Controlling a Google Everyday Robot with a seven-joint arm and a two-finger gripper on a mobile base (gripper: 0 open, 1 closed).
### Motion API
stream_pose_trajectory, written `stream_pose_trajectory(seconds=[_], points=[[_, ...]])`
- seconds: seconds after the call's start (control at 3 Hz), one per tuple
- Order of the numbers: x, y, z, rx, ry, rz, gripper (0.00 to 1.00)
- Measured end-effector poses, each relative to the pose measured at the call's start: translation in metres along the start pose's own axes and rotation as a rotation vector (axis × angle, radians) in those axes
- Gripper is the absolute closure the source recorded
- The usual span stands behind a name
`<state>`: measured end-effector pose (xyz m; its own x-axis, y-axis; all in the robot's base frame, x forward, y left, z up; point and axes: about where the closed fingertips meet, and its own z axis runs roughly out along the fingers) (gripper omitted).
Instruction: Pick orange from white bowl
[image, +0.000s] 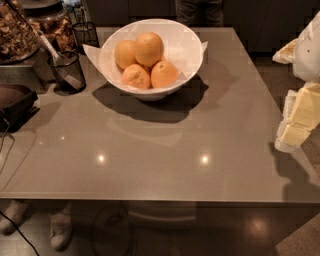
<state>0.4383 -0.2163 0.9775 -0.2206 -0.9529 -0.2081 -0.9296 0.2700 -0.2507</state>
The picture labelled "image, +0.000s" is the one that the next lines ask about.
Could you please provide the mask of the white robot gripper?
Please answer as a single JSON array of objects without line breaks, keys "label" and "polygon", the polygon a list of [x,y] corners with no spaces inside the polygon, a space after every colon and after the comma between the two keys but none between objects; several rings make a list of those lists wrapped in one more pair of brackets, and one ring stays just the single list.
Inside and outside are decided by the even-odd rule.
[{"label": "white robot gripper", "polygon": [[320,12],[304,28],[297,40],[283,46],[273,55],[272,60],[280,64],[293,62],[294,75],[306,81],[298,91],[288,91],[283,120],[277,130],[275,148],[291,153],[320,124]]}]

